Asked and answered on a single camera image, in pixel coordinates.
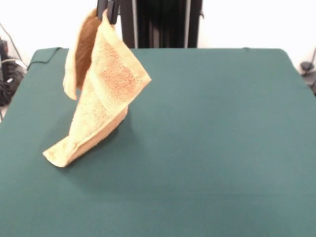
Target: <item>green table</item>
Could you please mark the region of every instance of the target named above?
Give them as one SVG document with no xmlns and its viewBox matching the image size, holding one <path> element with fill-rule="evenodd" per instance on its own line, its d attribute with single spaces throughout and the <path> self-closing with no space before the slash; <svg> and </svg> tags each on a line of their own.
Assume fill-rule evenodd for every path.
<svg viewBox="0 0 316 237">
<path fill-rule="evenodd" d="M 0 236 L 315 237 L 316 100 L 277 49 L 142 49 L 152 82 L 73 165 L 66 49 L 37 51 L 0 125 Z"/>
</svg>

